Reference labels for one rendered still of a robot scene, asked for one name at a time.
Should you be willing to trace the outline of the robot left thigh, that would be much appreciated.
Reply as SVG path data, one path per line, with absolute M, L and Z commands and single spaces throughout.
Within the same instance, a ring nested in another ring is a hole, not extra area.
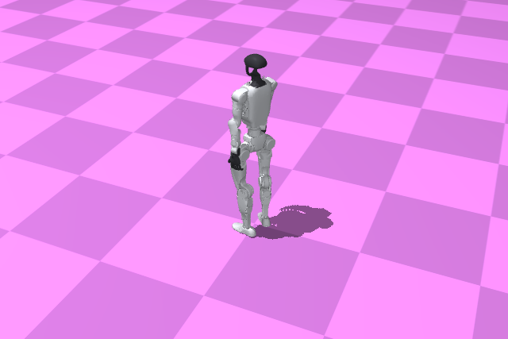
M 230 169 L 231 169 L 233 181 L 235 183 L 237 191 L 239 191 L 240 188 L 244 188 L 248 192 L 248 198 L 250 198 L 252 196 L 252 194 L 254 193 L 254 189 L 253 189 L 252 185 L 250 185 L 248 183 L 246 184 L 246 169 L 247 169 L 246 160 L 249 158 L 250 149 L 251 148 L 250 148 L 249 143 L 247 143 L 246 141 L 241 143 L 241 151 L 240 151 L 239 159 L 241 161 L 241 168 L 243 168 L 244 170 L 242 170 L 242 171 L 235 170 L 234 168 L 231 168 L 231 163 L 230 163 Z M 230 153 L 230 155 L 231 155 L 231 153 Z

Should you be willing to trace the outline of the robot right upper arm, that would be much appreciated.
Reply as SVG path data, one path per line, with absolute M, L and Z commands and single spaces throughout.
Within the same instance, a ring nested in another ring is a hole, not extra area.
M 270 78 L 270 77 L 267 77 L 266 79 L 267 79 L 267 80 L 269 80 L 269 82 L 271 83 L 271 99 L 272 99 L 272 96 L 273 96 L 274 90 L 275 90 L 275 88 L 277 87 L 277 84 L 278 84 L 278 83 L 277 83 L 274 79 L 272 79 L 272 78 Z

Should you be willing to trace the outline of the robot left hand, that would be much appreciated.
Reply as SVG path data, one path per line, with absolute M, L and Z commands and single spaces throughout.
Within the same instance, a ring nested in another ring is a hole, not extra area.
M 234 154 L 234 153 L 231 153 L 231 156 L 228 160 L 229 163 L 231 163 L 231 168 L 234 168 L 235 170 L 244 170 L 243 168 L 241 168 L 241 161 L 239 159 L 239 155 L 240 155 L 240 148 L 238 148 L 237 150 L 237 154 Z

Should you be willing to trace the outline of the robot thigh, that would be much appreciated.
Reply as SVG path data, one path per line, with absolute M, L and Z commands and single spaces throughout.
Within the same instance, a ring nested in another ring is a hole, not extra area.
M 260 177 L 258 178 L 258 183 L 260 188 L 269 188 L 269 172 L 270 172 L 270 162 L 272 157 L 272 149 L 275 146 L 275 139 L 270 135 L 266 134 L 266 146 L 261 150 L 256 152 L 258 156 L 259 163 L 259 172 Z
M 248 183 L 246 184 L 246 169 L 247 169 L 246 160 L 249 158 L 250 149 L 251 148 L 250 148 L 249 143 L 247 143 L 246 141 L 241 143 L 241 151 L 240 151 L 239 159 L 241 161 L 241 168 L 243 168 L 244 170 L 242 170 L 242 171 L 235 170 L 234 168 L 231 168 L 231 163 L 230 163 L 230 169 L 231 169 L 233 181 L 235 183 L 237 191 L 239 191 L 240 188 L 244 188 L 248 192 L 248 198 L 250 198 L 252 196 L 252 194 L 254 193 L 254 189 L 253 189 L 252 185 L 250 185 Z M 230 153 L 230 155 L 231 155 L 231 153 Z

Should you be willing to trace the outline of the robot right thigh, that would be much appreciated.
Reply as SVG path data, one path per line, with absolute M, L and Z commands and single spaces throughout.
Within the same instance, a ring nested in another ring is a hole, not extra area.
M 258 183 L 260 188 L 269 188 L 269 172 L 270 172 L 270 162 L 272 157 L 272 149 L 275 146 L 275 139 L 270 135 L 266 134 L 266 146 L 261 150 L 256 152 L 258 156 L 259 163 L 259 172 L 260 177 L 258 178 Z

